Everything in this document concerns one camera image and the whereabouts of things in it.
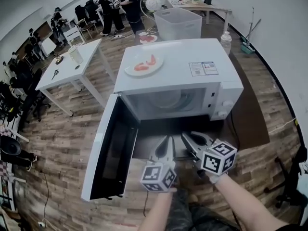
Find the microwave knob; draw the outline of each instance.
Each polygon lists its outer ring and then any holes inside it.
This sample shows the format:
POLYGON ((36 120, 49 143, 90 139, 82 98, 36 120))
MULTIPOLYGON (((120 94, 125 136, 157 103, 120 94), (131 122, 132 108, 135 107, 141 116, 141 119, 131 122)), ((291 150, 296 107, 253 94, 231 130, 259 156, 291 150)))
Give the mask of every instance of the microwave knob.
POLYGON ((234 105, 233 101, 224 101, 222 103, 223 107, 233 107, 233 105, 234 105))
POLYGON ((218 116, 219 117, 226 117, 228 115, 227 111, 219 111, 218 116))

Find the power outlet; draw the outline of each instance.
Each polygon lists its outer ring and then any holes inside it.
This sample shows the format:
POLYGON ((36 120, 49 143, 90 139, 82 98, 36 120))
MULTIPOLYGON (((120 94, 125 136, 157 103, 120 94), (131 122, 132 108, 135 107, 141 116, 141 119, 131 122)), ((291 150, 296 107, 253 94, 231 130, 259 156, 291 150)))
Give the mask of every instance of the power outlet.
POLYGON ((44 223, 44 222, 40 222, 40 221, 38 221, 38 225, 39 225, 40 227, 45 228, 45 223, 44 223))

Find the food on plate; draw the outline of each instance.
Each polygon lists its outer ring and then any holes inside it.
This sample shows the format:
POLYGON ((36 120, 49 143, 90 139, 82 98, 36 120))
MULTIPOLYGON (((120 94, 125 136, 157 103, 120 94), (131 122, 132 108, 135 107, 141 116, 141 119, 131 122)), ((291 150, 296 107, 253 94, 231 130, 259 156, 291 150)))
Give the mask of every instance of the food on plate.
POLYGON ((156 59, 153 54, 151 55, 151 61, 150 62, 146 61, 146 64, 149 66, 153 66, 156 64, 156 59))
POLYGON ((134 67, 135 71, 144 71, 144 70, 148 70, 149 67, 145 66, 144 63, 139 63, 134 67))
POLYGON ((140 40, 151 42, 152 40, 154 40, 154 37, 151 35, 142 35, 140 36, 140 40))

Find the microwave label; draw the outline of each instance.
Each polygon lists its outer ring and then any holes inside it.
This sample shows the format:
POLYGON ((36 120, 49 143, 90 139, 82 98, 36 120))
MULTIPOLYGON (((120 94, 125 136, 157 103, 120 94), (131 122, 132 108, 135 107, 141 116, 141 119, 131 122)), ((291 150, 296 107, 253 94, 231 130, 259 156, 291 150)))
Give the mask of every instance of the microwave label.
POLYGON ((192 76, 218 75, 214 62, 189 63, 192 76))

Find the mop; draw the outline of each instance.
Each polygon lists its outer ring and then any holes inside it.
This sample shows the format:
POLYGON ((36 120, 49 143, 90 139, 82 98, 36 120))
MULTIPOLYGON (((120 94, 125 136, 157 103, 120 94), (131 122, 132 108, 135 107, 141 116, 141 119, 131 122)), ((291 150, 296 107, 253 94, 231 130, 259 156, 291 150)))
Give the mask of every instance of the mop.
POLYGON ((252 49, 250 46, 250 37, 251 37, 251 32, 252 32, 252 25, 254 23, 254 14, 255 14, 255 8, 252 7, 252 21, 250 22, 250 28, 249 28, 249 34, 247 36, 247 41, 243 42, 241 45, 241 50, 245 52, 246 54, 252 54, 255 52, 255 50, 252 49))

